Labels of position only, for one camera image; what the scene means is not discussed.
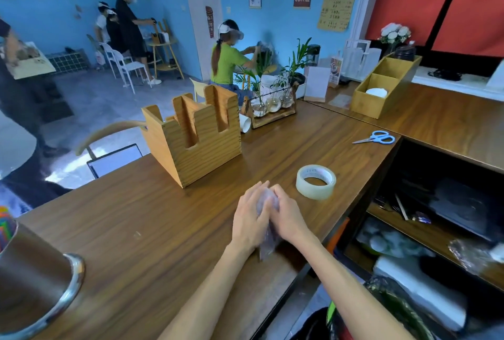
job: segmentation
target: ponytail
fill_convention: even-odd
[[[220,59],[220,51],[221,51],[222,40],[217,40],[217,45],[212,52],[212,71],[214,75],[217,75],[217,69],[219,68],[219,59]]]

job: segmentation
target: wooden counter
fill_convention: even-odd
[[[356,85],[329,88],[325,103],[312,103],[504,173],[504,102],[410,84],[400,101],[375,120],[330,104],[340,92],[350,96]]]
[[[87,266],[76,300],[35,339],[155,340],[221,256],[238,198],[259,180],[281,184],[324,239],[394,147],[351,144],[374,128],[299,102],[297,114],[242,135],[242,155],[186,189],[147,155],[23,215],[21,222]],[[295,189],[297,170],[313,163],[337,177],[325,201]],[[304,263],[287,243],[264,262],[253,254],[213,338],[250,338]]]

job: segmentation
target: white chair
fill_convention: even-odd
[[[112,63],[115,63],[117,68],[119,68],[119,64],[116,63],[116,58],[114,57],[114,53],[112,52],[112,50],[113,50],[112,47],[109,44],[106,44],[104,42],[98,42],[98,44],[100,44],[100,46],[105,51],[105,57],[107,57],[107,61],[108,61],[108,64],[110,65],[110,69],[112,69],[112,73],[114,74],[114,78],[117,78],[116,71],[114,70]],[[124,60],[133,61],[133,59],[130,56],[124,56]],[[119,74],[120,74],[121,78],[123,79],[123,82],[126,84],[126,82],[124,81],[123,74],[121,73],[120,70],[119,70]]]
[[[129,84],[131,85],[131,90],[133,90],[133,94],[135,94],[135,89],[133,88],[133,82],[131,81],[131,77],[129,76],[129,72],[134,70],[136,75],[138,75],[137,70],[143,69],[145,72],[145,78],[148,81],[149,74],[147,73],[147,69],[145,69],[145,65],[143,65],[142,63],[139,63],[138,61],[133,61],[131,63],[125,63],[124,57],[120,52],[113,49],[112,53],[114,55],[114,62],[117,63],[117,67],[119,68],[119,72],[121,73],[121,76],[123,77],[124,84],[126,86],[128,86],[128,84],[126,84],[126,80],[124,78],[124,74],[126,74],[128,76]]]

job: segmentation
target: metal cup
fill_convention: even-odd
[[[84,262],[61,254],[18,223],[0,253],[0,340],[35,336],[70,305],[84,278]]]

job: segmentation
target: person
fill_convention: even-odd
[[[259,216],[256,204],[269,186],[258,182],[238,201],[231,241],[196,292],[180,309],[158,340],[207,340],[245,261],[264,240],[271,220],[277,233],[296,247],[317,274],[355,340],[414,340],[414,337],[362,286],[308,229],[294,199],[280,185],[278,211],[268,198]]]
[[[18,65],[21,43],[11,26],[2,19],[0,19],[0,37],[4,38],[4,60],[0,59],[0,111],[37,139],[45,158],[55,158],[68,153],[70,151],[68,148],[56,148],[46,144],[40,132],[39,106],[26,90],[29,83],[14,80],[7,68],[7,64],[12,68]]]
[[[108,43],[110,47],[124,54],[128,48],[123,40],[123,34],[121,33],[119,18],[117,18],[115,8],[107,11],[107,32],[110,36],[110,42]]]
[[[0,184],[30,208],[36,208],[67,192],[46,181],[37,139],[0,111]],[[0,192],[0,204],[7,205]]]
[[[106,2],[100,1],[98,3],[98,18],[95,23],[95,36],[98,42],[104,42],[106,44],[109,43],[110,37],[107,31],[107,16],[108,10],[110,9],[109,5]]]
[[[157,85],[161,80],[153,78],[147,64],[147,52],[144,49],[144,39],[138,28],[139,25],[154,25],[155,21],[151,18],[137,18],[128,4],[136,3],[137,0],[117,0],[115,2],[115,11],[119,19],[119,26],[123,34],[124,42],[131,56],[136,61],[141,62],[145,66],[149,85]]]
[[[219,39],[212,50],[212,75],[211,83],[222,86],[238,95],[238,105],[243,104],[243,99],[249,99],[254,95],[250,90],[240,89],[233,84],[233,70],[235,66],[254,69],[257,64],[257,56],[261,52],[260,46],[250,46],[241,52],[234,48],[238,40],[243,40],[243,32],[233,20],[225,20],[219,26]],[[253,53],[252,60],[245,57]]]

